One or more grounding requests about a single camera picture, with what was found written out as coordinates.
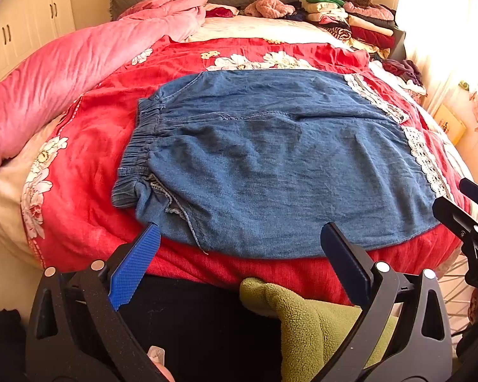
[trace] floral bedspread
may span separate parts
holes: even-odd
[[[131,211],[119,210],[111,203],[116,171],[135,127],[138,99],[187,74],[269,68],[355,74],[365,83],[365,96],[375,94],[408,116],[401,125],[412,134],[414,159],[434,191],[447,186],[455,202],[469,211],[470,202],[458,191],[460,177],[447,160],[442,141],[428,130],[413,105],[370,72],[366,52],[262,39],[173,43],[165,37],[83,94],[40,151],[25,185],[22,214],[29,245],[43,266],[63,271],[83,269],[95,259],[108,258],[118,245],[131,242],[141,231]],[[423,268],[437,267],[459,244],[438,225],[403,244],[370,254],[398,271],[419,273]],[[196,247],[162,238],[147,272],[228,288],[237,288],[243,278],[254,276],[292,289],[304,298],[347,302],[325,258],[239,259],[204,254]]]

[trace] sheer curtain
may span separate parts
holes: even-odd
[[[399,0],[396,22],[422,72],[430,114],[459,81],[478,84],[478,0]]]

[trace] pink fleece blanket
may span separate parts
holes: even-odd
[[[357,7],[350,1],[344,4],[346,12],[355,12],[365,17],[378,18],[379,20],[394,20],[393,13],[382,5],[373,4],[370,7]]]
[[[0,82],[0,165],[82,93],[168,35],[183,40],[205,21],[207,0],[148,0],[121,20],[43,46]]]

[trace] white wardrobe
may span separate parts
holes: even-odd
[[[71,0],[0,0],[0,80],[39,47],[72,31]]]

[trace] yellow box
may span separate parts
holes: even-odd
[[[441,105],[434,115],[434,120],[441,126],[448,139],[453,145],[459,143],[460,138],[464,135],[465,125],[447,106]]]

